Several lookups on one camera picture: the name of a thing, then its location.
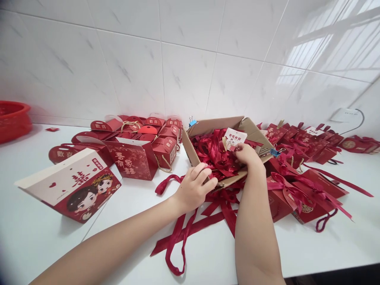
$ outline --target wall tile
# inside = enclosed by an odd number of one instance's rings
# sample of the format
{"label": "wall tile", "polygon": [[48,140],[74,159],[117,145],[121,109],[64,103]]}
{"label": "wall tile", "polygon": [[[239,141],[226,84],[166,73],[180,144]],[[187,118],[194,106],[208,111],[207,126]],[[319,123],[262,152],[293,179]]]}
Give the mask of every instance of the wall tile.
{"label": "wall tile", "polygon": [[17,13],[2,11],[0,29],[0,99],[25,102],[31,114],[50,114],[56,108],[50,98],[62,94],[39,48]]}
{"label": "wall tile", "polygon": [[262,62],[217,54],[207,104],[209,118],[243,115]]}
{"label": "wall tile", "polygon": [[205,118],[215,53],[162,43],[166,114]]}
{"label": "wall tile", "polygon": [[160,42],[98,31],[123,114],[165,112]]}
{"label": "wall tile", "polygon": [[309,69],[374,82],[380,75],[380,3],[349,1]]}
{"label": "wall tile", "polygon": [[226,0],[218,52],[264,60],[287,0]]}
{"label": "wall tile", "polygon": [[275,122],[303,74],[301,69],[264,63],[244,114],[256,124]]}
{"label": "wall tile", "polygon": [[19,13],[93,27],[86,0],[12,0]]}
{"label": "wall tile", "polygon": [[216,51],[225,0],[159,0],[161,40]]}
{"label": "wall tile", "polygon": [[281,108],[276,121],[286,119],[291,124],[305,122],[306,125],[330,125],[328,120],[332,114],[339,108],[349,107],[369,85],[366,82],[307,71]]}
{"label": "wall tile", "polygon": [[158,0],[88,0],[95,27],[160,39]]}
{"label": "wall tile", "polygon": [[8,10],[8,11],[15,11],[15,8],[13,7],[10,0],[1,0],[0,1],[0,9]]}
{"label": "wall tile", "polygon": [[265,61],[307,69],[346,2],[290,0]]}
{"label": "wall tile", "polygon": [[99,119],[120,112],[95,29],[21,18],[57,81],[56,95],[38,100],[42,107],[49,105],[49,114],[44,115]]}

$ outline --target rope handle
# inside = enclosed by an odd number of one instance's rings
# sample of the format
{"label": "rope handle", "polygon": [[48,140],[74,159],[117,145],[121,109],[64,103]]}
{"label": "rope handle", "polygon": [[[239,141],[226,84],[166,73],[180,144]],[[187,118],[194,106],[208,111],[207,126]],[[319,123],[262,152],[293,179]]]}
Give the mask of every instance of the rope handle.
{"label": "rope handle", "polygon": [[120,130],[120,133],[123,132],[123,129],[124,129],[124,126],[125,125],[136,125],[137,127],[139,127],[139,129],[141,128],[140,125],[139,125],[139,122],[138,121],[135,121],[135,122],[130,122],[130,121],[124,121],[123,122],[123,125],[122,125],[122,128]]}
{"label": "rope handle", "polygon": [[[331,217],[335,216],[337,212],[338,212],[338,209],[335,209],[334,213],[332,213],[332,214],[327,213],[327,216],[325,216],[325,217],[319,219],[318,222],[317,222],[317,225],[315,226],[315,231],[318,232],[318,233],[323,232],[323,230],[325,229],[325,226],[326,226],[327,221],[328,221]],[[318,228],[318,227],[319,227],[319,223],[322,222],[322,221],[323,221],[322,227],[321,227],[321,229],[319,229],[319,228]]]}
{"label": "rope handle", "polygon": [[156,158],[156,161],[157,161],[157,164],[158,164],[158,168],[160,169],[160,170],[162,170],[163,172],[166,172],[166,173],[171,173],[171,171],[172,171],[172,168],[171,168],[171,165],[170,165],[170,163],[169,162],[167,162],[167,160],[165,159],[165,157],[162,155],[162,159],[170,166],[170,170],[166,170],[166,169],[163,169],[161,166],[160,166],[160,163],[159,163],[159,161],[158,161],[158,158],[157,158],[157,156],[156,155],[154,155],[154,157]]}

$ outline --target white table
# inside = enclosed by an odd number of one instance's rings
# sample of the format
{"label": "white table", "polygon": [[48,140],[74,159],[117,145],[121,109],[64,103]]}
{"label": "white table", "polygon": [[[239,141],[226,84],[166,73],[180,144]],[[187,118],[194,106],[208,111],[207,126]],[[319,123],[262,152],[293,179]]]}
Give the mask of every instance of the white table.
{"label": "white table", "polygon": [[[6,262],[6,277],[11,280],[6,284],[27,284],[83,239],[163,201],[178,187],[173,181],[162,197],[157,196],[154,193],[156,186],[169,175],[160,170],[153,181],[123,179],[112,199],[85,225],[62,217],[13,186],[17,179],[51,165],[47,158],[50,147],[69,142],[75,133],[85,129],[62,126],[59,132],[49,133],[43,131],[47,127],[36,125],[38,130],[29,139],[0,145],[2,173],[6,174],[3,176],[6,187],[0,210],[1,261],[2,264]],[[32,147],[38,150],[34,154],[27,149]],[[343,151],[338,157],[343,165],[310,165],[357,184],[375,197],[366,197],[341,185],[350,191],[340,201],[352,214],[354,222],[338,212],[320,234],[315,232],[316,220],[301,225],[289,215],[275,223],[284,277],[380,262],[380,190],[376,184],[380,156]],[[181,148],[173,173],[181,176],[189,166],[187,155]],[[120,178],[116,167],[111,169]],[[175,277],[169,271],[165,251],[149,257],[156,241],[171,234],[173,227],[174,223],[147,241],[105,284],[237,283],[234,238],[225,221],[188,238],[186,271],[181,277]],[[181,243],[176,244],[172,253],[172,262],[179,268],[182,268],[181,246]]]}

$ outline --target black cable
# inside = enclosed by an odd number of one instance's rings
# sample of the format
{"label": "black cable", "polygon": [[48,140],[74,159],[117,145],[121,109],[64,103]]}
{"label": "black cable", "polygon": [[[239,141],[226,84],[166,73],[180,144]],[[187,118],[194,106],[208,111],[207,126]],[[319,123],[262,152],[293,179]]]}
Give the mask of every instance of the black cable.
{"label": "black cable", "polygon": [[360,128],[361,125],[363,125],[364,120],[365,120],[364,113],[363,113],[362,111],[360,111],[359,109],[355,109],[355,110],[358,110],[358,111],[361,113],[361,115],[363,116],[363,119],[362,119],[360,125],[358,125],[356,128],[351,129],[351,130],[349,130],[349,131],[353,131],[353,130],[355,130],[355,129],[357,129],[357,128]]}

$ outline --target cardboard box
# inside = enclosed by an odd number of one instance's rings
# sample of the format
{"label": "cardboard box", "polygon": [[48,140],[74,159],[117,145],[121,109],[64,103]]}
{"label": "cardboard box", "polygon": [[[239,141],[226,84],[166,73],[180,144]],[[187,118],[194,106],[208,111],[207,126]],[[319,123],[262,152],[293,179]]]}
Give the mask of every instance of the cardboard box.
{"label": "cardboard box", "polygon": [[104,141],[122,177],[152,180],[158,164],[150,141],[116,138]]}
{"label": "cardboard box", "polygon": [[15,185],[84,224],[116,192],[120,182],[96,151],[86,148]]}
{"label": "cardboard box", "polygon": [[156,138],[152,143],[154,155],[162,168],[171,169],[175,156],[177,155],[177,141],[172,137]]}
{"label": "cardboard box", "polygon": [[338,185],[334,184],[318,171],[308,169],[304,173],[300,174],[299,177],[305,177],[310,179],[312,182],[319,184],[323,187],[323,190],[333,196],[335,199],[343,197],[344,195],[349,194],[348,191],[340,188]]}
{"label": "cardboard box", "polygon": [[[200,163],[198,155],[195,152],[193,145],[191,144],[190,137],[196,135],[203,135],[212,133],[215,129],[232,128],[235,130],[244,131],[248,134],[247,139],[250,141],[256,141],[262,143],[261,152],[264,153],[267,150],[273,148],[272,144],[268,139],[260,132],[258,127],[251,121],[250,118],[243,119],[244,116],[231,117],[231,118],[220,118],[220,119],[210,119],[198,121],[195,125],[189,128],[188,132],[183,128],[182,143],[189,157],[192,166],[196,166]],[[265,163],[268,161],[272,155],[268,155],[261,158],[261,161]],[[242,169],[238,172],[238,175],[230,178],[223,179],[219,181],[219,187],[225,188],[232,183],[238,181],[247,175],[247,170]]]}

